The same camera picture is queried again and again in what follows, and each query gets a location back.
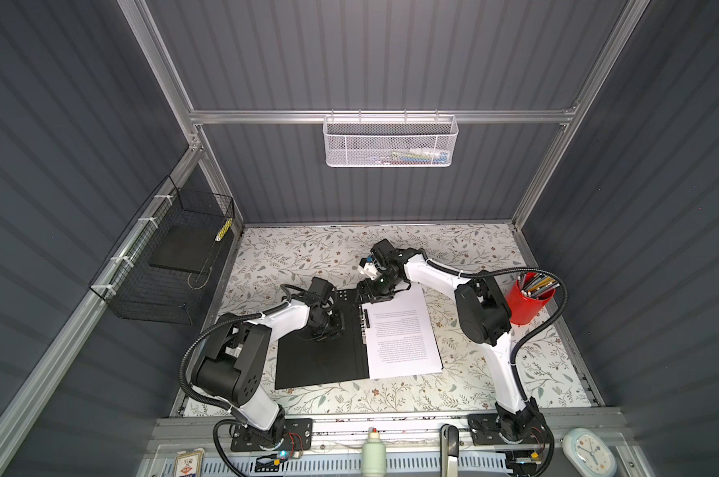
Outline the red folder with black inside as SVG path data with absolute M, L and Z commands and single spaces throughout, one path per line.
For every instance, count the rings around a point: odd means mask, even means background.
M 278 390 L 371 379 L 367 364 L 363 306 L 354 289 L 338 292 L 337 308 L 345 330 L 340 338 L 310 341 L 307 330 L 278 342 L 275 387 Z

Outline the printed paper sheet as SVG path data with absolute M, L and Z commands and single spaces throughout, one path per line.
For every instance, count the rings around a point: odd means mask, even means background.
M 443 363 L 422 288 L 415 284 L 392 300 L 365 304 L 369 376 L 391 379 L 436 374 Z

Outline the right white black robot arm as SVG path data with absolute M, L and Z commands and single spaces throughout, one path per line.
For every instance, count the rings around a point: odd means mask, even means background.
M 425 250 L 396 248 L 389 240 L 381 240 L 369 256 L 359 260 L 358 270 L 365 276 L 358 284 L 363 303 L 392 300 L 403 292 L 403 282 L 425 285 L 452 299 L 461 331 L 482 348 L 486 357 L 496 390 L 496 408 L 511 415 L 525 411 L 528 398 L 515 377 L 516 364 L 511 359 L 511 310 L 496 282 L 498 276 L 520 272 L 520 268 L 455 270 L 435 262 Z

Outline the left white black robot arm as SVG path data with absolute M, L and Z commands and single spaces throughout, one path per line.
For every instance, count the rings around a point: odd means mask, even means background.
M 228 411 L 250 429 L 275 434 L 284 411 L 261 387 L 270 345 L 296 331 L 324 340 L 344 329 L 338 290 L 328 280 L 315 277 L 306 289 L 283 284 L 281 290 L 284 297 L 272 308 L 218 318 L 188 348 L 179 371 L 186 396 Z

